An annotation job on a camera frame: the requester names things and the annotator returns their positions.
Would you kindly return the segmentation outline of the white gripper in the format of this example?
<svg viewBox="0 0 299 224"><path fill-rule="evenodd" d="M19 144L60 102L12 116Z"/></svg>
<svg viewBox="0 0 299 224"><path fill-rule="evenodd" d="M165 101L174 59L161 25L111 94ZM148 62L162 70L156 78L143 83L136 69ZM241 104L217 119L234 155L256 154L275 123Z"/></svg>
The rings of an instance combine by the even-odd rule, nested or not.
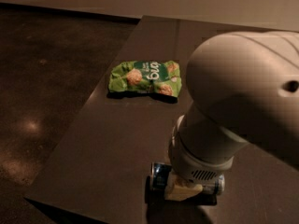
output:
<svg viewBox="0 0 299 224"><path fill-rule="evenodd" d="M234 139L212 121L189 124L187 116L181 116L173 128L168 154L174 172L167 178L164 198L185 201L203 191L200 184L215 182L232 167Z"/></svg>

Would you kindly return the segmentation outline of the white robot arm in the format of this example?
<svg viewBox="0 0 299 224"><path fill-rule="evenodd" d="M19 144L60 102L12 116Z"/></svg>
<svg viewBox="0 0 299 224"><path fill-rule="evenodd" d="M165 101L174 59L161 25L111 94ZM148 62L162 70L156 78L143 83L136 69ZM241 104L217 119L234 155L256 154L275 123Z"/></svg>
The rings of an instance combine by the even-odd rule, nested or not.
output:
<svg viewBox="0 0 299 224"><path fill-rule="evenodd" d="M192 54L186 83L192 105L172 132L167 200L223 192L224 171L248 144L299 164L299 34L213 36Z"/></svg>

